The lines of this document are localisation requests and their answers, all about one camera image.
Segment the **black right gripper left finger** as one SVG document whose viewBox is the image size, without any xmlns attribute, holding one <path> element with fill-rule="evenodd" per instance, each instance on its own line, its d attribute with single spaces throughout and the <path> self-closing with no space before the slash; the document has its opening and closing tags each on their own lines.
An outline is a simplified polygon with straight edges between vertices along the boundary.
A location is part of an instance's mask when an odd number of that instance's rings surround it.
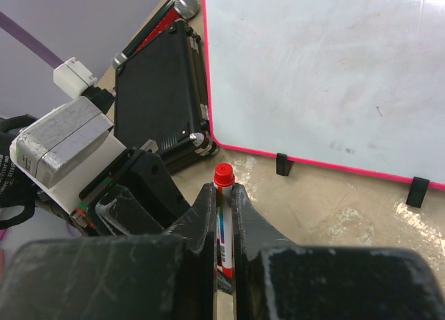
<svg viewBox="0 0 445 320">
<path fill-rule="evenodd" d="M 164 233 L 41 240 L 1 279 L 2 319 L 214 319 L 216 190 Z"/>
</svg>

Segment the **red and white marker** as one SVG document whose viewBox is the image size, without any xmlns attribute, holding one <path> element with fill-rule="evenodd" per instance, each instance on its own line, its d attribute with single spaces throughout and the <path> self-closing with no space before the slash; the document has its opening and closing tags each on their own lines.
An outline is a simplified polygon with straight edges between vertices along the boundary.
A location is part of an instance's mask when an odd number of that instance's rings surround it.
<svg viewBox="0 0 445 320">
<path fill-rule="evenodd" d="M 218 210 L 218 241 L 221 270 L 218 272 L 218 288 L 227 294 L 233 294 L 233 254 L 232 254 L 232 190 L 235 182 L 233 168 L 228 163 L 219 163 L 215 167 L 213 185 L 216 188 L 216 206 Z"/>
</svg>

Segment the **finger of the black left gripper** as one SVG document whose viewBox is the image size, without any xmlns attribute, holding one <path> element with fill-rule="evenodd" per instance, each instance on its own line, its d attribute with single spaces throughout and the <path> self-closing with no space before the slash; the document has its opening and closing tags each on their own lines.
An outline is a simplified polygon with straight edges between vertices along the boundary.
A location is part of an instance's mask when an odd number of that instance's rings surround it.
<svg viewBox="0 0 445 320">
<path fill-rule="evenodd" d="M 128 234 L 160 234 L 190 209 L 159 155 L 128 152 Z"/>
<path fill-rule="evenodd" d="M 124 235 L 160 234 L 163 227 L 137 201 L 131 191 L 116 184 L 95 205 L 107 227 Z"/>
</svg>

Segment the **pink framed whiteboard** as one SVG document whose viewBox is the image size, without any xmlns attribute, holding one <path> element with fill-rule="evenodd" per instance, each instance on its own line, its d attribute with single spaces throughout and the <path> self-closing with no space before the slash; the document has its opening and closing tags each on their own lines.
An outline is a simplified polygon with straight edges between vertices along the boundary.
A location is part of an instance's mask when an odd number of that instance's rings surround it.
<svg viewBox="0 0 445 320">
<path fill-rule="evenodd" d="M 444 188 L 444 0 L 202 0 L 221 147 Z"/>
</svg>

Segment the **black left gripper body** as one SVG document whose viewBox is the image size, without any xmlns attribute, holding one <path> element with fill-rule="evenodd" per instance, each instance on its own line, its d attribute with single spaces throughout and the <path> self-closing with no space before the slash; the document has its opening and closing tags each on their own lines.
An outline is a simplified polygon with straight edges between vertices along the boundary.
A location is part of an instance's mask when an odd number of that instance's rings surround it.
<svg viewBox="0 0 445 320">
<path fill-rule="evenodd" d="M 141 149 L 125 149 L 79 194 L 80 203 L 72 214 L 73 225 L 87 237 L 121 236 L 113 227 L 107 227 L 95 212 L 95 205 L 116 184 L 127 187 L 128 152 L 147 152 Z"/>
</svg>

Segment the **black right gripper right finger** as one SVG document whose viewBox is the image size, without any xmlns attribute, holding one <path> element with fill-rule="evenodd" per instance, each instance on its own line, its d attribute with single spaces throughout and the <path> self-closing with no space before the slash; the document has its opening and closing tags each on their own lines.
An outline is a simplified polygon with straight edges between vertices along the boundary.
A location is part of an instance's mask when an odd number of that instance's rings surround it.
<svg viewBox="0 0 445 320">
<path fill-rule="evenodd" d="M 296 244 L 240 184 L 232 213 L 237 319 L 444 318 L 439 283 L 414 251 Z"/>
</svg>

